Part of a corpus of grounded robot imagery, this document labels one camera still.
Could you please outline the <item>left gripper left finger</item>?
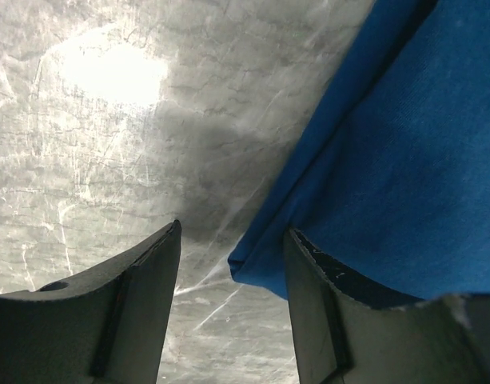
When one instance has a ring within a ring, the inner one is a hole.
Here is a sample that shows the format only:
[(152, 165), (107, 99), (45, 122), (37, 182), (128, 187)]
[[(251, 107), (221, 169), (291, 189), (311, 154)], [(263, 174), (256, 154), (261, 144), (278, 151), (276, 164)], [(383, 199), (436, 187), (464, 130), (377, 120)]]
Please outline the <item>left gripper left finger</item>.
[(0, 294), (0, 383), (157, 381), (181, 223), (36, 291)]

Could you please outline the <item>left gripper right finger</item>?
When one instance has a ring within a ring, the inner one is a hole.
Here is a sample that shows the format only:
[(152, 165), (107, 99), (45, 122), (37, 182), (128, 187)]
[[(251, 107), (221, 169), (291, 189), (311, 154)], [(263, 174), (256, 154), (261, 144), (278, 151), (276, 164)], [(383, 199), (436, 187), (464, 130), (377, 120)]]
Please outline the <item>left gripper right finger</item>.
[(284, 236), (302, 383), (490, 383), (490, 294), (423, 300)]

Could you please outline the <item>blue t shirt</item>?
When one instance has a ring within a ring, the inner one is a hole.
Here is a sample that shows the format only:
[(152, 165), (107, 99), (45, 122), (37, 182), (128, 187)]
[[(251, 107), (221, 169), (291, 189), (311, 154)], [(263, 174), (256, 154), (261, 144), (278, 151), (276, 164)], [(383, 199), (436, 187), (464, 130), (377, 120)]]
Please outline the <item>blue t shirt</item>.
[(378, 1), (229, 256), (285, 297), (284, 232), (394, 290), (490, 293), (490, 0)]

